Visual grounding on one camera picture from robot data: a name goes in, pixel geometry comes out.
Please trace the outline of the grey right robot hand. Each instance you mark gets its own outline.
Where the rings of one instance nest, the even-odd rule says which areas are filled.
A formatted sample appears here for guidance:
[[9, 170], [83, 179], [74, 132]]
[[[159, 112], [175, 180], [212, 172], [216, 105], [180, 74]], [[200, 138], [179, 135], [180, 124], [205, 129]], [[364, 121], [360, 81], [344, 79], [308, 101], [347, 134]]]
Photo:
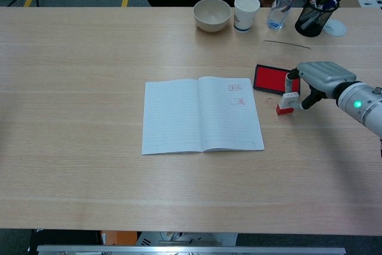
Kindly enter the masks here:
[[334, 62], [302, 62], [285, 77], [285, 92], [292, 91], [292, 82], [304, 80], [310, 94], [301, 102], [290, 100], [288, 107], [307, 110], [322, 99], [335, 99], [340, 88], [356, 82], [356, 75]]

